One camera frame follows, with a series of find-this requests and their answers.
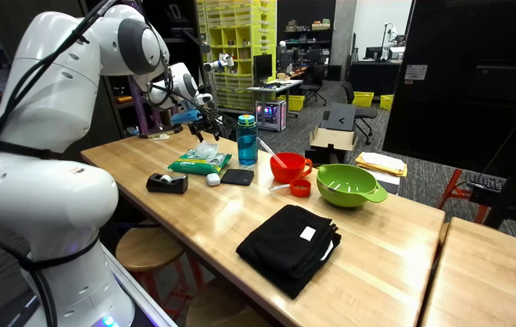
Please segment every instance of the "green bowl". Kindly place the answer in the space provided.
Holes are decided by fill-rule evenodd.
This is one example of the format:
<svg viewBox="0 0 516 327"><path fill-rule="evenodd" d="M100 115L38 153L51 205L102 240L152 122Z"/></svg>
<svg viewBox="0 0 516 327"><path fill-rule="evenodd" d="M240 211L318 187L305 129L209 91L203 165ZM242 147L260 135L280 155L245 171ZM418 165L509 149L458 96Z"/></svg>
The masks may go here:
<svg viewBox="0 0 516 327"><path fill-rule="evenodd" d="M371 173L347 164L320 165L316 187L329 204L338 207L360 207L365 202L380 204L387 198L387 191Z"/></svg>

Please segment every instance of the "wooden table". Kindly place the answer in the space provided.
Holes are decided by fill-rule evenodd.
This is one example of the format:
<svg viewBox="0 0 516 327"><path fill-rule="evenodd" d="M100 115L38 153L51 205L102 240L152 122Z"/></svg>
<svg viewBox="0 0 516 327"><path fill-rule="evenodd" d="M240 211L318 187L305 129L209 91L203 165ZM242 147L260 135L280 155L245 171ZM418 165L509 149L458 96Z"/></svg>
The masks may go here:
<svg viewBox="0 0 516 327"><path fill-rule="evenodd" d="M398 196L338 209L320 198L316 173L309 176L311 198L294 198L287 189L271 193L269 155L262 151L249 187L207 187L203 176L191 176L185 194L147 193L151 173L165 173L196 145L194 136L182 133L156 142L125 138L82 155L109 171L134 204L285 325L414 325L420 320L443 211ZM218 145L222 153L236 153L229 140ZM238 244L285 204L332 218L341 234L331 260L296 300L236 254Z"/></svg>
<svg viewBox="0 0 516 327"><path fill-rule="evenodd" d="M516 238L454 218L423 325L516 325Z"/></svg>

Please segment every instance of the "teal water bottle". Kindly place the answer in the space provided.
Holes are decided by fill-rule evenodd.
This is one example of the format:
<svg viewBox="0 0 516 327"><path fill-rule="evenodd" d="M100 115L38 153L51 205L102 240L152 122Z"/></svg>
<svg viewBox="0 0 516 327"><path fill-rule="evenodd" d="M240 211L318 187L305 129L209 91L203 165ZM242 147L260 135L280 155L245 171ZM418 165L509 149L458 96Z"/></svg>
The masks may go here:
<svg viewBox="0 0 516 327"><path fill-rule="evenodd" d="M240 165L254 165L258 160L256 118L252 115L238 116L238 162Z"/></svg>

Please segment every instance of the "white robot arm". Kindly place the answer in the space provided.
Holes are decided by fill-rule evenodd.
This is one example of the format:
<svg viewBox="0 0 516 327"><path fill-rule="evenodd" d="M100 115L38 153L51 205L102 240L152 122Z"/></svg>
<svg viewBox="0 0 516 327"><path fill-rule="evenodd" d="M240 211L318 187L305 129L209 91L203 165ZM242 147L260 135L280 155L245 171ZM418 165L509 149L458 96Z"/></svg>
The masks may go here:
<svg viewBox="0 0 516 327"><path fill-rule="evenodd" d="M154 100L165 91L198 105L211 100L185 65L167 64L165 42L136 9L111 4L83 20L38 15L20 40L0 104L0 229L29 242L27 254L13 253L42 302L29 325L133 322L133 303L98 242L118 202L113 176L45 158L89 131L100 76L133 76Z"/></svg>

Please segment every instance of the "floor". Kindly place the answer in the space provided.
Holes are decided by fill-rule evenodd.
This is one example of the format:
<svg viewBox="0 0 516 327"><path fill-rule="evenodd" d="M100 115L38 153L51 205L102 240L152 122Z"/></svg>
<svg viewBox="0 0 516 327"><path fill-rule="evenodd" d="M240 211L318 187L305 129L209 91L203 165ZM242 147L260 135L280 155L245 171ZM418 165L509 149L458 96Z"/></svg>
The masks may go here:
<svg viewBox="0 0 516 327"><path fill-rule="evenodd" d="M321 95L329 102L343 102L345 95L340 87L338 82L325 82ZM269 131L260 131L260 136L274 149L274 151L296 151L301 153L309 149L309 133L316 127L316 124L321 120L321 104L307 104L303 111L300 111L296 116L291 116L287 122L287 129L280 133L269 133ZM374 129L374 138L371 145L365 145L363 142L358 142L356 151L349 155L349 160L361 153L361 151L376 151L381 153L381 144L383 144L383 135L385 127L389 122L389 111L380 111L380 116L372 120L372 129ZM405 158L398 156L409 165L409 176L401 180L400 185L400 196L427 204L427 205L436 205L440 202L441 191L452 173L452 167L447 165L438 165L423 160L414 160L414 158ZM465 220L470 220L474 216L476 207L452 200L445 207L449 216L460 216ZM118 213L116 216L131 216L134 213ZM501 227L501 233L516 236L516 222L507 220ZM9 240L14 244L18 249L25 249L25 244L20 238L14 238L7 233L2 233L2 238ZM174 274L169 273L160 273L158 274L158 287L162 293L167 293L169 283L174 278ZM18 265L5 256L0 251L0 311L2 307L9 305L9 302L16 296L20 296L27 285L23 283Z"/></svg>

